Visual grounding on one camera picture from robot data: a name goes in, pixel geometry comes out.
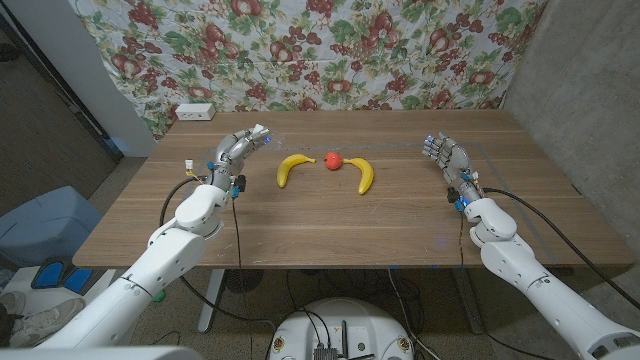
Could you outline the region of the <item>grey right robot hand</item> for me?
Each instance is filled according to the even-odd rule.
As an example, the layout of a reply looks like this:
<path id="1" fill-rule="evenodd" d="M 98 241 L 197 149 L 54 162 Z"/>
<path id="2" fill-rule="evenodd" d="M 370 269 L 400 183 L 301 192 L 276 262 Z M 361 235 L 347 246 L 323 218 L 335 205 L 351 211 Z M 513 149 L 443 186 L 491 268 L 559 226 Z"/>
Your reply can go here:
<path id="1" fill-rule="evenodd" d="M 444 133 L 438 137 L 429 135 L 424 140 L 422 154 L 439 166 L 445 181 L 453 187 L 470 180 L 475 172 L 466 150 Z"/>

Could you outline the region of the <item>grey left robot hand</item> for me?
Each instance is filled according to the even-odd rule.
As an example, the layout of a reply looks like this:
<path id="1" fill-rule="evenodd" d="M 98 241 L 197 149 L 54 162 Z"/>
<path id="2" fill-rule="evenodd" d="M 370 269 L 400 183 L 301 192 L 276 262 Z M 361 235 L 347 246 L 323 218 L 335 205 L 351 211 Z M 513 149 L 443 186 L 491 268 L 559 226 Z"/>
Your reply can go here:
<path id="1" fill-rule="evenodd" d="M 213 172 L 239 175 L 245 159 L 268 143 L 270 135 L 268 128 L 256 124 L 253 128 L 226 136 L 216 148 Z"/>

